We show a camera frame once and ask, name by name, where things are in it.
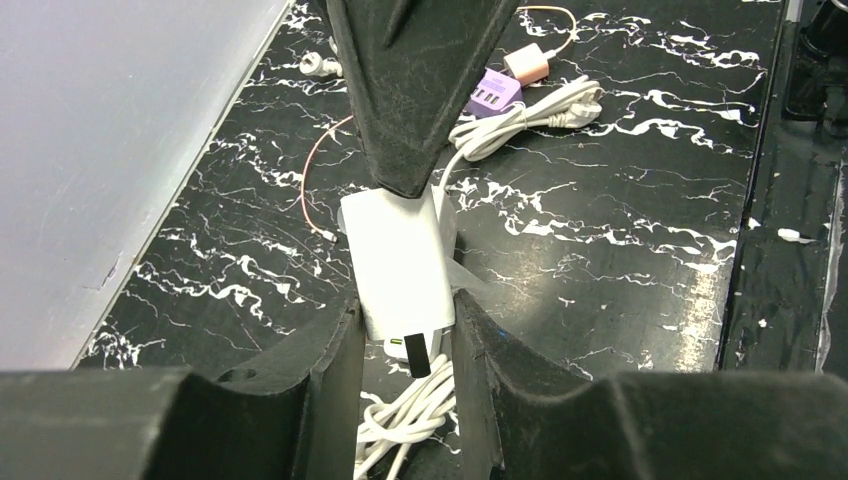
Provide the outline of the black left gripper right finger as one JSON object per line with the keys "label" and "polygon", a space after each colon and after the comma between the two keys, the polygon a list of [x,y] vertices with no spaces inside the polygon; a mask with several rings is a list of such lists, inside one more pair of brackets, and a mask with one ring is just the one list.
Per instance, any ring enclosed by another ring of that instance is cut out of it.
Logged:
{"label": "black left gripper right finger", "polygon": [[618,372],[589,381],[455,297],[466,479],[843,479],[847,385],[815,373]]}

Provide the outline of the purple power strip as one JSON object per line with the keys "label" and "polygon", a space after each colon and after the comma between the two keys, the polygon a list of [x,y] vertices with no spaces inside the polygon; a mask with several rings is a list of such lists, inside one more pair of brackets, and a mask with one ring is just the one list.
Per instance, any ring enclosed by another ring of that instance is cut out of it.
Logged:
{"label": "purple power strip", "polygon": [[476,118],[504,113],[513,103],[522,100],[522,87],[515,78],[486,68],[473,90],[464,112]]}

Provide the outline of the small white cube charger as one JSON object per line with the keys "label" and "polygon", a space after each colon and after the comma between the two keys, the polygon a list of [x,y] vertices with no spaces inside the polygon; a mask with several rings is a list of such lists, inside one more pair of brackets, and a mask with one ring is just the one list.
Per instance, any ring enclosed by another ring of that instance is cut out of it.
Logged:
{"label": "small white cube charger", "polygon": [[456,220],[455,207],[436,186],[417,199],[382,188],[342,198],[339,227],[370,340],[383,344],[454,323],[448,265]]}

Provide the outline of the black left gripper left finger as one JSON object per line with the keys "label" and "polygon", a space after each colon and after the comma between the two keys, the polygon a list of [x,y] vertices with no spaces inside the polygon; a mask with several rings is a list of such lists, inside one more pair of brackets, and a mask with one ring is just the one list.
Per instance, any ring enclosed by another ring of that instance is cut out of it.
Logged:
{"label": "black left gripper left finger", "polygon": [[217,377],[5,372],[5,479],[348,479],[365,346],[355,299]]}

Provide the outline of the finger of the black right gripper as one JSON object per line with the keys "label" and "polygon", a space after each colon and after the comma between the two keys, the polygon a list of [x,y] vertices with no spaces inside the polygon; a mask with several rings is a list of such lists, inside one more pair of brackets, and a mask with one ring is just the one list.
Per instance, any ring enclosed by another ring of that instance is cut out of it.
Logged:
{"label": "finger of the black right gripper", "polygon": [[427,186],[516,1],[325,4],[366,165],[404,198]]}

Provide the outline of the white power strip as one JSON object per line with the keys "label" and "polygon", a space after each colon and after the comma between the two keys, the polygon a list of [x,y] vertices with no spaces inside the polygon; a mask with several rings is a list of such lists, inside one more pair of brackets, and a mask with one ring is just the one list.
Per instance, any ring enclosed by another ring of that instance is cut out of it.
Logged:
{"label": "white power strip", "polygon": [[433,330],[383,341],[384,353],[409,367],[413,378],[425,378],[441,353],[442,331]]}

